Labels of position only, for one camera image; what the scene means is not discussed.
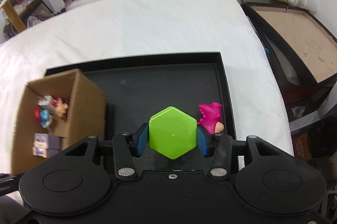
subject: green hexagon box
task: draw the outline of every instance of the green hexagon box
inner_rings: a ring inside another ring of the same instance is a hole
[[[150,118],[150,147],[176,159],[197,146],[197,121],[170,106]]]

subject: pink dinosaur toy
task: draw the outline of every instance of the pink dinosaur toy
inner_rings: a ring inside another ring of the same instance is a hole
[[[205,129],[212,135],[223,131],[225,128],[220,122],[222,118],[221,108],[222,105],[217,102],[199,105],[200,113],[203,115],[203,118],[200,119],[198,124],[203,125],[203,127],[205,127]]]

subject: silver bolt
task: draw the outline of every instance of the silver bolt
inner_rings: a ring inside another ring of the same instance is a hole
[[[169,175],[168,175],[168,178],[169,178],[169,179],[177,179],[178,176],[177,176],[176,174],[169,174]]]
[[[223,168],[214,168],[211,170],[211,175],[213,176],[225,176],[227,175],[227,170]]]
[[[118,170],[118,174],[121,176],[131,176],[134,174],[134,169],[132,168],[121,168]]]

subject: white cloth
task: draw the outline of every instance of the white cloth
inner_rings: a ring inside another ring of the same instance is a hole
[[[42,77],[47,68],[200,51],[222,55],[237,139],[257,135],[293,154],[279,88],[236,0],[102,0],[53,17],[0,45],[0,172],[10,171],[12,130],[24,84]]]

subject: table leg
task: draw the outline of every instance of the table leg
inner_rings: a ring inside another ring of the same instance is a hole
[[[10,1],[7,1],[3,6],[2,9],[5,11],[6,15],[8,16],[10,22],[13,24],[15,29],[18,32],[22,32],[26,30],[25,24],[22,22],[16,11],[14,10],[13,6],[11,5]]]

